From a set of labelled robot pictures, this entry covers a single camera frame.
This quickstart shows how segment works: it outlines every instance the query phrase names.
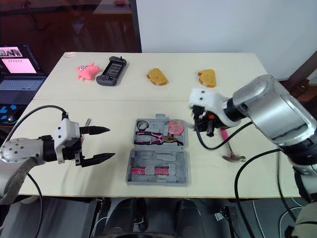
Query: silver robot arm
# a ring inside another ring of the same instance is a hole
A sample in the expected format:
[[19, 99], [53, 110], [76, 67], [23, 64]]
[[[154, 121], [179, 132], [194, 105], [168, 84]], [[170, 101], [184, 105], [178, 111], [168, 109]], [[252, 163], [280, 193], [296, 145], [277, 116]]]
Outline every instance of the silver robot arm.
[[76, 122], [64, 118], [50, 135], [38, 139], [18, 138], [5, 142], [0, 147], [0, 205], [9, 205], [16, 199], [29, 171], [46, 162], [75, 160], [82, 167], [99, 164], [114, 153], [94, 155], [84, 159], [82, 155], [82, 134], [100, 134], [109, 131], [101, 126], [79, 127]]
[[298, 237], [310, 237], [307, 233], [316, 235], [316, 119], [270, 75], [254, 79], [236, 91], [232, 98], [194, 88], [190, 105], [199, 131], [207, 131], [208, 136], [213, 136], [214, 128], [237, 126], [241, 119], [248, 117], [288, 156], [300, 195], [312, 202], [302, 210], [293, 234], [301, 234]]

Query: table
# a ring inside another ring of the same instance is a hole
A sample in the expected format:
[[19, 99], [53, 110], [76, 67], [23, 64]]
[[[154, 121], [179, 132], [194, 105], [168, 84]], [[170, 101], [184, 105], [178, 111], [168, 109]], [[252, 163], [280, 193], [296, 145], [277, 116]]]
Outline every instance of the table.
[[[112, 55], [123, 56], [129, 62], [122, 81], [116, 87], [102, 87], [93, 81], [82, 82], [76, 78], [75, 66], [94, 61], [96, 65], [103, 65], [103, 70], [108, 57]], [[223, 160], [221, 156], [227, 152], [225, 147], [216, 151], [205, 150], [191, 130], [189, 146], [184, 148], [190, 156], [187, 187], [127, 185], [125, 175], [129, 153], [134, 148], [132, 140], [136, 119], [154, 118], [156, 113], [165, 113], [171, 119], [192, 122], [188, 97], [191, 87], [200, 86], [196, 73], [204, 68], [215, 69], [215, 90], [223, 91], [224, 95], [229, 96], [251, 79], [266, 73], [254, 54], [65, 53], [64, 56], [68, 58], [60, 59], [24, 114], [38, 106], [54, 104], [67, 110], [69, 118], [80, 125], [84, 125], [87, 118], [92, 118], [91, 125], [105, 126], [111, 131], [86, 136], [83, 154], [86, 158], [105, 152], [114, 152], [116, 155], [97, 166], [86, 168], [76, 167], [73, 161], [66, 161], [62, 165], [50, 162], [33, 168], [30, 174], [36, 179], [44, 195], [234, 197], [234, 178], [242, 164]], [[203, 58], [203, 66], [197, 63], [200, 58]], [[145, 75], [152, 67], [161, 68], [168, 77], [169, 84], [157, 87], [149, 83]], [[25, 120], [13, 138], [37, 138], [52, 134], [59, 120], [59, 111], [41, 110]], [[216, 145], [221, 141], [220, 133], [213, 139], [205, 135], [203, 138], [209, 145]], [[274, 148], [253, 125], [234, 137], [231, 145], [238, 154], [247, 158]], [[279, 197], [275, 165], [274, 154], [248, 165], [239, 180], [240, 196]], [[281, 185], [285, 196], [298, 196], [291, 165], [284, 155], [281, 162]], [[20, 194], [37, 194], [28, 178]]]

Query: toy bread slice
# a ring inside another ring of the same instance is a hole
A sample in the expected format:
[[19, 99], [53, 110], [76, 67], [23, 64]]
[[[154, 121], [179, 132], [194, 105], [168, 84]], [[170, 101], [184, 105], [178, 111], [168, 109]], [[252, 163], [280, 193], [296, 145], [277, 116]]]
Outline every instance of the toy bread slice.
[[152, 84], [157, 86], [162, 86], [168, 83], [168, 79], [158, 68], [151, 69], [148, 72], [147, 77], [151, 80]]
[[213, 69], [205, 69], [198, 73], [199, 82], [208, 88], [216, 86], [216, 76]]

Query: pink plush toy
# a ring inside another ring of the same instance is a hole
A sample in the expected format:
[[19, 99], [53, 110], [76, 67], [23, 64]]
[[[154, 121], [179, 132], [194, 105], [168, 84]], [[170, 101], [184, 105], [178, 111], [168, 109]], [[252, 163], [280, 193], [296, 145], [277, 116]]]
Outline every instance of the pink plush toy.
[[100, 68], [98, 66], [94, 66], [95, 63], [91, 63], [87, 66], [79, 66], [76, 68], [76, 71], [78, 72], [78, 78], [86, 78], [86, 79], [93, 79]]

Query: gray tool case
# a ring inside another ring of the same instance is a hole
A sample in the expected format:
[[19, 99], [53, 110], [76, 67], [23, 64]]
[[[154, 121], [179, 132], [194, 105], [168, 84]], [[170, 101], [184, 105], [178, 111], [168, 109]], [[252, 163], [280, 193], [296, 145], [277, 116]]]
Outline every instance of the gray tool case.
[[[135, 140], [155, 140], [149, 135], [137, 135], [139, 131], [137, 123], [146, 121], [149, 127], [145, 131], [158, 132], [168, 135], [168, 122], [165, 114], [156, 114], [156, 119], [137, 119], [133, 143]], [[174, 136], [184, 145], [177, 142], [163, 143], [162, 145], [135, 145], [131, 150], [126, 182], [132, 185], [164, 185], [164, 186], [187, 186], [188, 184], [188, 153], [183, 150], [188, 145], [188, 128], [179, 136]], [[131, 174], [131, 168], [142, 167], [145, 174]], [[168, 175], [155, 175], [155, 167], [168, 167]]]

